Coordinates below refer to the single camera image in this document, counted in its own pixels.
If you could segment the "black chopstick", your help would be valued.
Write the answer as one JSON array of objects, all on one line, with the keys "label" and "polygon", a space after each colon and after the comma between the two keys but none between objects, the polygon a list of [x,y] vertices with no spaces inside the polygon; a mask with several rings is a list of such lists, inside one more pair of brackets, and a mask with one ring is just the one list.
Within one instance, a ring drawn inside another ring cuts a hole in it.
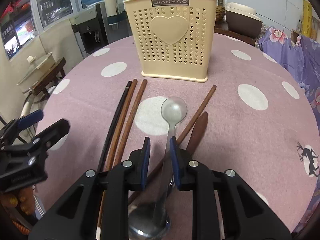
[{"label": "black chopstick", "polygon": [[117,123],[118,123],[118,120],[120,118],[120,114],[121,114],[121,110],[123,108],[123,105],[125,103],[125,99],[128,95],[128,92],[129,92],[129,89],[131,87],[131,84],[132,84],[132,81],[128,81],[124,91],[123,91],[123,94],[120,98],[120,101],[117,105],[117,108],[116,108],[116,111],[114,113],[114,116],[113,116],[113,119],[111,121],[111,124],[110,124],[110,127],[108,129],[108,133],[107,133],[107,136],[106,136],[106,139],[105,139],[105,142],[104,142],[104,146],[103,146],[103,150],[101,152],[101,156],[100,156],[100,159],[99,159],[99,164],[98,164],[98,167],[97,167],[97,172],[100,173],[103,171],[103,168],[104,168],[104,165],[105,165],[105,161],[106,161],[106,158],[107,158],[107,154],[108,154],[108,151],[109,151],[109,148],[110,148],[110,145],[111,145],[111,141],[112,141],[112,138],[113,138],[113,135],[114,135],[114,132],[116,130],[116,126],[117,126]]}]

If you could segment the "brown wooden chopstick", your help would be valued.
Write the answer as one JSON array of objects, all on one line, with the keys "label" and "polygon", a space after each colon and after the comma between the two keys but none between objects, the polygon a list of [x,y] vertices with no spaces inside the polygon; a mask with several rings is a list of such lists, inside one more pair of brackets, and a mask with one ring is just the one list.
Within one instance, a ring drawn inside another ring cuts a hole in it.
[{"label": "brown wooden chopstick", "polygon": [[110,148],[109,148],[109,151],[108,151],[108,154],[107,154],[107,158],[106,158],[106,161],[105,161],[105,165],[104,165],[104,168],[103,168],[102,172],[109,171],[113,166],[114,158],[115,158],[115,154],[116,154],[116,150],[117,150],[117,146],[118,146],[118,142],[119,142],[119,138],[120,138],[120,135],[121,135],[123,124],[124,124],[124,121],[125,121],[125,118],[126,118],[126,115],[127,115],[127,111],[129,109],[129,106],[130,106],[130,102],[131,102],[133,93],[134,93],[135,88],[136,88],[136,85],[137,85],[137,79],[133,79],[131,87],[130,87],[129,92],[128,92],[128,95],[127,95],[127,97],[125,99],[125,103],[124,103],[123,108],[121,110],[120,118],[118,120],[118,123],[117,123],[117,126],[116,126],[116,130],[114,132],[114,135],[113,135],[113,138],[112,138],[112,141],[111,141],[111,145],[110,145]]},{"label": "brown wooden chopstick", "polygon": [[120,141],[118,152],[116,153],[116,156],[114,159],[114,166],[118,165],[122,160],[125,146],[126,146],[126,143],[127,143],[128,137],[129,137],[129,133],[131,131],[131,127],[133,124],[133,120],[134,120],[135,115],[137,113],[137,109],[138,109],[139,103],[141,101],[141,98],[143,96],[143,93],[144,93],[144,90],[146,88],[147,83],[148,83],[147,79],[144,79],[140,85],[138,94],[136,96],[136,99],[135,99],[134,104],[132,106],[131,112],[129,114],[129,118],[126,123],[122,139]]},{"label": "brown wooden chopstick", "polygon": [[[205,97],[205,99],[201,103],[200,107],[198,108],[198,110],[196,111],[194,116],[192,117],[192,119],[189,121],[189,123],[187,124],[187,126],[185,127],[185,129],[183,130],[181,135],[178,137],[177,142],[179,145],[183,142],[183,140],[189,134],[191,129],[194,127],[195,122],[197,121],[199,116],[204,112],[205,107],[208,105],[208,103],[209,103],[210,99],[212,98],[213,94],[215,93],[215,91],[216,91],[216,85],[213,85],[211,87],[210,91],[208,92],[207,96]],[[159,164],[155,167],[155,169],[148,175],[147,186],[149,186],[151,184],[151,182],[154,180],[154,178],[159,174],[159,172],[161,171],[161,168],[163,166],[163,163],[164,163],[164,158],[159,162]],[[135,192],[135,193],[131,194],[131,196],[129,197],[129,205],[131,205],[139,195],[140,195],[139,192]]]}]

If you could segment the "wooden handle spoon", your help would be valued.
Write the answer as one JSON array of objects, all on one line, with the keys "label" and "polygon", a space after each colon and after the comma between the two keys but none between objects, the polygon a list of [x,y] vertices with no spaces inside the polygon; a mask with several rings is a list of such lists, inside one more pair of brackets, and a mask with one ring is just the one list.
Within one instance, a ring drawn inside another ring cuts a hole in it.
[{"label": "wooden handle spoon", "polygon": [[186,150],[193,155],[199,146],[208,125],[208,112],[203,112],[193,127]]}]

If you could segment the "small steel spoon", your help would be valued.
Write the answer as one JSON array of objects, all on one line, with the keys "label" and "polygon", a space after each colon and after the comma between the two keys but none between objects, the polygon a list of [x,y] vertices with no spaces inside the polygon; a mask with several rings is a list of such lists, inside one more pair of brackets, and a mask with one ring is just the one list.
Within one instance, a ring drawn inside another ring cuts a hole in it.
[{"label": "small steel spoon", "polygon": [[161,115],[168,123],[168,137],[165,147],[165,155],[162,166],[161,183],[159,187],[158,200],[155,205],[153,214],[153,222],[156,226],[162,227],[166,224],[167,212],[165,210],[165,201],[170,181],[172,179],[172,164],[170,157],[170,142],[171,138],[175,137],[176,125],[182,122],[187,115],[187,105],[182,98],[170,97],[167,98],[161,107]]}]

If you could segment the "large steel spoon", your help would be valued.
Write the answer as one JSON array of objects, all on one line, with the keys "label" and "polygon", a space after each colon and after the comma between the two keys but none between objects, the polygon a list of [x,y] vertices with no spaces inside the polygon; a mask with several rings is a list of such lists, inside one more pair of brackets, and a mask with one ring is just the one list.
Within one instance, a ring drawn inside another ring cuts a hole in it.
[{"label": "large steel spoon", "polygon": [[129,214],[129,239],[163,239],[171,227],[171,220],[165,209],[168,195],[174,187],[172,177],[166,194],[153,203],[138,206]]}]

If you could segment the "dark wooden stool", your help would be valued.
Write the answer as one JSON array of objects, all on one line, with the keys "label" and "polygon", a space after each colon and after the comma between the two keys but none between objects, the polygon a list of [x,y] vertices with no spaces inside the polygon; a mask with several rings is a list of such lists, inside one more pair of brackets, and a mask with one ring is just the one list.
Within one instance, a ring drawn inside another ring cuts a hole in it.
[{"label": "dark wooden stool", "polygon": [[60,58],[39,81],[37,81],[31,87],[30,94],[33,96],[38,96],[40,93],[44,94],[44,99],[49,99],[50,94],[48,92],[47,86],[53,82],[56,86],[59,84],[59,80],[63,79],[66,74],[64,66],[66,64],[66,59]]}]

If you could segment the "cream pot with lid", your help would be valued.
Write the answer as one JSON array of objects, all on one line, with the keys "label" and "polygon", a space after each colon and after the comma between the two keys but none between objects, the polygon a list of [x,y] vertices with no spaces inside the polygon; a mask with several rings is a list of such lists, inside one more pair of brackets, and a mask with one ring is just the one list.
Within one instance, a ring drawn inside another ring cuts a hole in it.
[{"label": "cream pot with lid", "polygon": [[29,56],[27,58],[29,63],[29,68],[24,76],[18,81],[17,86],[22,91],[23,94],[27,93],[31,87],[40,81],[40,79],[45,75],[45,73],[55,65],[55,59],[52,52],[37,58]]}]

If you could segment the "water dispenser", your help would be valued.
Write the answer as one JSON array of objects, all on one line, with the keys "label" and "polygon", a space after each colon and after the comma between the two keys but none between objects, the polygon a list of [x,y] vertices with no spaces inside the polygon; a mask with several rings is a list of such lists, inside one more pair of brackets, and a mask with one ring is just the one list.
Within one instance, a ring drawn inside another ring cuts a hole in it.
[{"label": "water dispenser", "polygon": [[95,3],[79,12],[72,23],[79,33],[85,52],[91,54],[104,46],[129,35],[127,13],[107,16],[105,4]]}]

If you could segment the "purple floral cloth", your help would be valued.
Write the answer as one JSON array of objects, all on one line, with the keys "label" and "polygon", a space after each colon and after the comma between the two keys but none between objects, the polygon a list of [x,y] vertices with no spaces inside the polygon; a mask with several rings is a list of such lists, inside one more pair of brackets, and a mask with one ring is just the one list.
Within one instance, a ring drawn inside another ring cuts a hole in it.
[{"label": "purple floral cloth", "polygon": [[[305,95],[310,104],[319,131],[319,43],[302,34],[292,41],[284,32],[270,27],[258,41],[258,47],[290,73],[299,85],[299,91]],[[316,170],[319,159],[315,158],[319,155],[319,151],[313,152],[313,159],[309,158],[308,154],[301,154],[299,159],[307,161],[306,173],[310,177],[317,177],[317,186],[310,200],[311,204],[308,204],[306,212],[294,229],[294,234],[299,234],[306,228],[319,204],[319,171]],[[313,170],[310,169],[309,163],[313,164]]]}]

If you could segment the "paper cup dispenser tube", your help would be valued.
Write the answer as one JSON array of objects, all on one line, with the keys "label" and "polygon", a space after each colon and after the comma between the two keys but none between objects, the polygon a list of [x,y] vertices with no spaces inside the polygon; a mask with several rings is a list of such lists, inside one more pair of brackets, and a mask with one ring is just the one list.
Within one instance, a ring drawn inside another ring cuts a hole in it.
[{"label": "paper cup dispenser tube", "polygon": [[116,24],[118,14],[117,0],[104,0],[104,5],[108,24]]}]

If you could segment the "cream plastic utensil holder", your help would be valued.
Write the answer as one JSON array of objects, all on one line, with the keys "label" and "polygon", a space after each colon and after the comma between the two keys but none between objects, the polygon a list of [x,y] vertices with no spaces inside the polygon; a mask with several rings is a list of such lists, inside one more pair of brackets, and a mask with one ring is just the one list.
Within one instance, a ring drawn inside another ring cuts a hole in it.
[{"label": "cream plastic utensil holder", "polygon": [[127,0],[144,77],[208,80],[217,0]]}]

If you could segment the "brown white rice cooker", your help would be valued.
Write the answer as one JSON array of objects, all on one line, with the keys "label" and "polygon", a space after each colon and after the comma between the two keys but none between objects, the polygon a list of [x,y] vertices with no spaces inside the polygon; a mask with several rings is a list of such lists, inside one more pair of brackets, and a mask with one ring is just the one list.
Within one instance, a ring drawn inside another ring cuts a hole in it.
[{"label": "brown white rice cooker", "polygon": [[230,31],[250,38],[257,38],[263,25],[255,9],[234,2],[226,4],[226,22]]}]

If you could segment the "woven basket sink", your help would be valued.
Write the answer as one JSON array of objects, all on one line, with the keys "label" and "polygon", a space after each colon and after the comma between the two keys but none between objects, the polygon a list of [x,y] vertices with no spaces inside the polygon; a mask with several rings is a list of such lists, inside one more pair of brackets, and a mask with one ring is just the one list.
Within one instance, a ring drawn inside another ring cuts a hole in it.
[{"label": "woven basket sink", "polygon": [[221,22],[225,16],[226,5],[224,0],[218,0],[216,6],[216,22]]}]

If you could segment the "yellow wrapped roll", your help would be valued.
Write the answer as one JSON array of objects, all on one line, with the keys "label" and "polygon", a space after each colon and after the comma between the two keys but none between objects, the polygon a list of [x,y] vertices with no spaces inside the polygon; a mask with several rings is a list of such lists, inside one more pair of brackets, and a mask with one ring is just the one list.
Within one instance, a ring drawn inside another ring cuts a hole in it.
[{"label": "yellow wrapped roll", "polygon": [[306,37],[311,36],[312,25],[312,6],[307,0],[303,0],[303,18],[302,18],[302,34]]}]

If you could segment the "window with frame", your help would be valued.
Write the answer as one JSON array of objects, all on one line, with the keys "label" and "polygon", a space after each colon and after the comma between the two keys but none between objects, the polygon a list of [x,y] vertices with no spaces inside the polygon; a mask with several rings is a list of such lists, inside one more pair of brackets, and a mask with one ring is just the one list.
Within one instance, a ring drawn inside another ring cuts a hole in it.
[{"label": "window with frame", "polygon": [[67,61],[82,59],[72,26],[81,11],[80,0],[8,0],[1,14],[1,32],[7,57],[39,37],[45,51]]}]

